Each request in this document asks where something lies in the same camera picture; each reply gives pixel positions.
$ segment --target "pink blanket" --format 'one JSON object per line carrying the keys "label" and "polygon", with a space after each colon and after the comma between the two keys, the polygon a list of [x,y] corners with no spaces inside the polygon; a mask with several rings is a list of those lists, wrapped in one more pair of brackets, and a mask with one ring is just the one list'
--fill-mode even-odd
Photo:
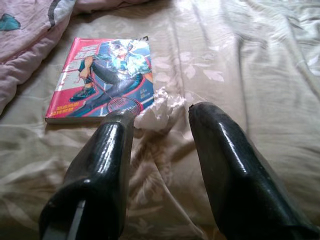
{"label": "pink blanket", "polygon": [[0,115],[60,40],[72,13],[91,13],[148,0],[5,0],[0,5]]}

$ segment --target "bed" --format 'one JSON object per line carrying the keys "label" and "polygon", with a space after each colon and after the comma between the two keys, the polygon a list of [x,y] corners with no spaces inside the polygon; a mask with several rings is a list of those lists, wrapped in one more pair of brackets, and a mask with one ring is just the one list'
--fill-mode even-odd
{"label": "bed", "polygon": [[[189,106],[202,101],[218,105],[242,127],[320,226],[320,3],[103,2],[66,7],[69,15],[46,30],[59,34],[40,51],[45,59],[28,56],[35,59],[24,68],[30,77],[18,67],[0,74],[2,91],[10,87],[9,95],[0,95],[0,239],[38,239],[43,206],[97,128],[44,120],[74,37],[149,36],[156,104],[135,122],[121,239],[223,239],[188,122]],[[1,31],[1,38],[8,33]],[[15,67],[3,47],[2,68]]]}

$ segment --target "white tissue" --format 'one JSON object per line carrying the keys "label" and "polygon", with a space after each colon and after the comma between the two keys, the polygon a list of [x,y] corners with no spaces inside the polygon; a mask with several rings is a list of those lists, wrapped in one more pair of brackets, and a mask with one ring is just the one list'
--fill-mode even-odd
{"label": "white tissue", "polygon": [[164,87],[154,94],[154,102],[134,120],[134,127],[159,131],[165,129],[169,119],[184,108],[185,99],[178,93],[168,93]]}

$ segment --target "bed sheet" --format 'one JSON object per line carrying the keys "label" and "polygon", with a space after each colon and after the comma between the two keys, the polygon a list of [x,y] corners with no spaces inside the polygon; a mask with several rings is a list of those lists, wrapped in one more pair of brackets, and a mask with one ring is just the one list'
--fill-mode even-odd
{"label": "bed sheet", "polygon": [[[200,101],[243,128],[320,225],[319,16],[312,1],[154,0],[71,18],[1,116],[0,238],[37,239],[42,207],[97,127],[44,121],[74,37],[149,36],[154,87],[168,93],[158,110],[166,124],[134,133],[122,239],[222,238],[188,122]],[[170,96],[184,104],[170,105]]]}

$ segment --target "magazine cover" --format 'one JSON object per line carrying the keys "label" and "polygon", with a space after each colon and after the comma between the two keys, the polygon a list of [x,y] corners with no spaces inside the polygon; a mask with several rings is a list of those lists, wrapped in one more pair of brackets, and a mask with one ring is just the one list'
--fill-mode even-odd
{"label": "magazine cover", "polygon": [[116,109],[139,111],[154,101],[148,37],[77,37],[53,93],[48,123],[97,121]]}

